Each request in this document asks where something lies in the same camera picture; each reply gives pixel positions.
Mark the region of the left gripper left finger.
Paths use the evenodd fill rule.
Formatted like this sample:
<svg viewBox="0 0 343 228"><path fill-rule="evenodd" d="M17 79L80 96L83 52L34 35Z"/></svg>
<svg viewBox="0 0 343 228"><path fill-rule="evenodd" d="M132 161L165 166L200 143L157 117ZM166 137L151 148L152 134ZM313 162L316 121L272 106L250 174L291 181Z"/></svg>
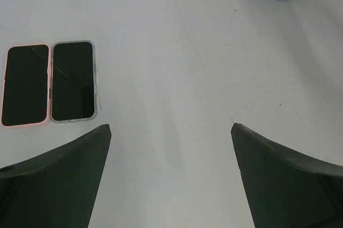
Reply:
<svg viewBox="0 0 343 228"><path fill-rule="evenodd" d="M88 227L110 141L104 124L1 168L1 227Z"/></svg>

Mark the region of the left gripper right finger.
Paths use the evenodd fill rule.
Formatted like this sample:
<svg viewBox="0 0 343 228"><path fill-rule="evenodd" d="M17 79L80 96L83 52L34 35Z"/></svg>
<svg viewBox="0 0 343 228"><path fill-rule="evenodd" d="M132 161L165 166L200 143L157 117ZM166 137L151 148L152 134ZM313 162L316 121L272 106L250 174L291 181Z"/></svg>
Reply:
<svg viewBox="0 0 343 228"><path fill-rule="evenodd" d="M231 129L255 227L342 227L342 166Z"/></svg>

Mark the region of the black phone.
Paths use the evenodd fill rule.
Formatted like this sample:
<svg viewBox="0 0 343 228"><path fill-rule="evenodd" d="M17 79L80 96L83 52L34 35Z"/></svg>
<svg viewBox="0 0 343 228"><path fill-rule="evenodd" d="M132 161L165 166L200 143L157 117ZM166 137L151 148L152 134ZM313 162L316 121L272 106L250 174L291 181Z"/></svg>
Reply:
<svg viewBox="0 0 343 228"><path fill-rule="evenodd" d="M91 41L59 42L51 61L50 116L56 123L92 120L98 113Z"/></svg>

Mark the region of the pink case phone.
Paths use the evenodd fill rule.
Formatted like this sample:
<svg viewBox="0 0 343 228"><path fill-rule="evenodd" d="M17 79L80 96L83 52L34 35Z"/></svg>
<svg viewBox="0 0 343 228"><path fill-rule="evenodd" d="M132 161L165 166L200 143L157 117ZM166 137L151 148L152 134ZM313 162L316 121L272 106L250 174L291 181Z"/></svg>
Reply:
<svg viewBox="0 0 343 228"><path fill-rule="evenodd" d="M24 127L49 118L50 47L21 45L8 50L4 74L1 124Z"/></svg>

